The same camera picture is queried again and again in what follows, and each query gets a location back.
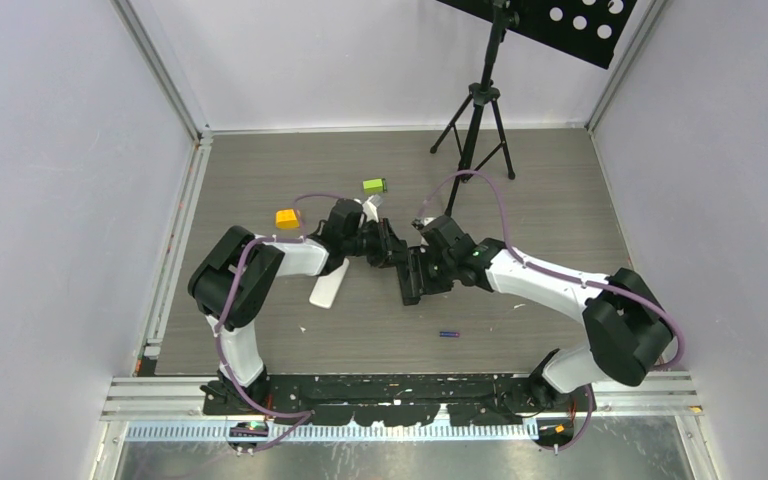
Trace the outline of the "black remote control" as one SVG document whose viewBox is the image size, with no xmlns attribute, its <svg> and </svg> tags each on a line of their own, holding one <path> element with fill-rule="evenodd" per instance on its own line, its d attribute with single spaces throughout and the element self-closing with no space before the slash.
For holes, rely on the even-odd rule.
<svg viewBox="0 0 768 480">
<path fill-rule="evenodd" d="M 418 304 L 425 295 L 423 259 L 424 248 L 412 246 L 401 254 L 395 262 L 401 300 L 404 306 Z"/>
</svg>

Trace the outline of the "white remote control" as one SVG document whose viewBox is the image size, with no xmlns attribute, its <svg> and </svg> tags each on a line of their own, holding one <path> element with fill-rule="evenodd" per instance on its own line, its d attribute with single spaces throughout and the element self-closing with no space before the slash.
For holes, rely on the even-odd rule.
<svg viewBox="0 0 768 480">
<path fill-rule="evenodd" d="M 340 291 L 349 266 L 350 261 L 344 259 L 340 267 L 325 276 L 318 277 L 309 296 L 309 303 L 321 309 L 330 309 Z"/>
</svg>

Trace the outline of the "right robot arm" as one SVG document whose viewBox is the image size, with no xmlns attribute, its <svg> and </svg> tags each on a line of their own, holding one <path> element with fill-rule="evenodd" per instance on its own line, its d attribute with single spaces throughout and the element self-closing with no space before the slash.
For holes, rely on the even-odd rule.
<svg viewBox="0 0 768 480">
<path fill-rule="evenodd" d="M 455 284 L 535 302 L 580 324 L 585 342 L 550 351 L 524 382 L 536 408 L 556 410 L 581 387 L 606 379 L 636 387 L 680 335 L 635 271 L 577 271 L 529 256 L 506 242 L 475 242 L 449 216 L 417 219 L 423 243 L 411 250 L 409 300 Z"/>
</svg>

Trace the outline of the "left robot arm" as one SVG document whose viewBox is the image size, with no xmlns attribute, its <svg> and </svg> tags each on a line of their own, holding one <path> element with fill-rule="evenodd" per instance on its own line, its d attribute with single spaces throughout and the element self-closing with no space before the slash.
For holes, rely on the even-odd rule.
<svg viewBox="0 0 768 480">
<path fill-rule="evenodd" d="M 257 235 L 232 226 L 192 274 L 187 291 L 218 343 L 219 375 L 228 400 L 240 412 L 258 412 L 267 398 L 267 368 L 258 351 L 255 319 L 276 279 L 314 279 L 309 297 L 329 309 L 354 257 L 374 268 L 407 259 L 407 243 L 378 214 L 379 199 L 339 198 L 309 234 L 294 238 Z"/>
</svg>

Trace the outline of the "green block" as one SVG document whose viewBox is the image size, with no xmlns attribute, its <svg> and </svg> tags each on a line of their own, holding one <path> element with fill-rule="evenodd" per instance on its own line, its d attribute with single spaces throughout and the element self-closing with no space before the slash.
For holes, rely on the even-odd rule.
<svg viewBox="0 0 768 480">
<path fill-rule="evenodd" d="M 384 178 L 364 180 L 362 182 L 362 189 L 367 195 L 386 193 L 388 190 L 387 182 Z"/>
</svg>

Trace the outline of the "orange round block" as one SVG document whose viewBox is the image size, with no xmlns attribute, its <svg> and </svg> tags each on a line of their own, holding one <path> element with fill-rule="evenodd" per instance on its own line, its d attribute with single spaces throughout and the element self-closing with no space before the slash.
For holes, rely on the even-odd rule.
<svg viewBox="0 0 768 480">
<path fill-rule="evenodd" d="M 279 210 L 274 216 L 274 225 L 279 230 L 294 230 L 301 227 L 300 214 L 293 208 Z"/>
</svg>

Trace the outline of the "black tripod stand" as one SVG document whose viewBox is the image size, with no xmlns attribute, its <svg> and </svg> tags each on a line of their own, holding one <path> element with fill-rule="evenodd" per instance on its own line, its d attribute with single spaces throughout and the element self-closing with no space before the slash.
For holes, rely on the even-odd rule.
<svg viewBox="0 0 768 480">
<path fill-rule="evenodd" d="M 488 4 L 490 6 L 491 30 L 484 56 L 484 66 L 480 81 L 469 85 L 467 97 L 461 103 L 453 117 L 446 124 L 440 136 L 429 149 L 430 154 L 436 154 L 448 134 L 454 134 L 456 146 L 459 152 L 459 173 L 455 176 L 455 180 L 449 194 L 449 199 L 444 210 L 447 216 L 451 216 L 453 213 L 460 185 L 468 182 L 474 176 L 474 173 L 465 173 L 462 171 L 480 171 L 498 151 L 502 152 L 508 179 L 516 179 L 516 173 L 513 167 L 506 132 L 499 109 L 498 101 L 500 98 L 500 91 L 494 86 L 492 74 L 495 62 L 498 57 L 499 48 L 504 41 L 506 31 L 509 27 L 518 25 L 519 15 L 511 6 L 511 1 L 495 0 L 488 1 Z M 468 106 L 472 106 L 473 112 L 469 121 L 465 140 L 461 141 L 456 123 L 466 111 Z M 496 130 L 498 133 L 498 143 L 476 167 L 473 167 L 475 149 L 481 129 L 484 110 L 487 106 L 492 108 Z"/>
</svg>

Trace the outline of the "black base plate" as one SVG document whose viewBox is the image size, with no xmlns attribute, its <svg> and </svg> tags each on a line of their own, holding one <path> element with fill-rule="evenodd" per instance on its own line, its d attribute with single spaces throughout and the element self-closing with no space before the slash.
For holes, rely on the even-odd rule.
<svg viewBox="0 0 768 480">
<path fill-rule="evenodd" d="M 267 375 L 239 392 L 222 376 L 200 388 L 209 416 L 264 414 L 282 426 L 507 426 L 539 414 L 583 418 L 595 407 L 579 387 L 554 394 L 515 374 Z"/>
</svg>

